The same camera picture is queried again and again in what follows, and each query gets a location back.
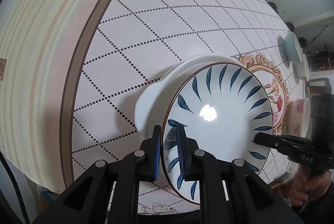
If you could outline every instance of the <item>plate with blue leaf pattern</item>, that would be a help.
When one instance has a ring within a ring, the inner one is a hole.
[[[168,183],[183,199],[199,204],[199,183],[185,182],[180,173],[176,126],[217,159],[243,159],[259,174],[269,148],[252,142],[255,134],[273,134],[273,115],[261,82],[240,65],[207,65],[179,88],[162,126],[161,162]]]

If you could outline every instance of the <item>black sleeve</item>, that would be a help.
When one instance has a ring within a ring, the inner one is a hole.
[[[305,224],[321,223],[332,224],[334,223],[334,184],[331,182],[325,195],[314,201],[310,202],[305,211],[300,214]]]

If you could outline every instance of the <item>yellow flower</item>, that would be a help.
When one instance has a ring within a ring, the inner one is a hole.
[[[280,89],[278,88],[278,83],[277,83],[277,81],[275,79],[273,79],[273,89],[275,89],[273,91],[273,94],[275,96],[278,96],[278,94],[280,93]]]

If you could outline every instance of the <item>black cable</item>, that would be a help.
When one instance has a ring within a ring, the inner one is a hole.
[[[2,152],[0,152],[0,161],[1,161],[2,165],[4,166],[5,170],[7,171],[7,174],[9,176],[10,180],[12,181],[12,184],[13,184],[16,196],[17,196],[17,200],[19,201],[19,205],[20,205],[20,208],[21,208],[21,211],[22,211],[24,221],[25,221],[26,224],[30,224],[29,217],[28,217],[28,214],[27,214],[27,210],[25,208],[24,201],[23,201],[23,198],[22,198],[22,195],[21,195],[21,191],[19,189],[19,185],[17,184],[17,181],[15,180],[14,174],[12,173],[5,157],[2,155]]]

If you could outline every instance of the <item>light blue bowl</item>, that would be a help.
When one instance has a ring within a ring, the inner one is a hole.
[[[292,63],[303,63],[303,50],[299,45],[299,40],[294,32],[290,32],[284,39],[285,52]]]

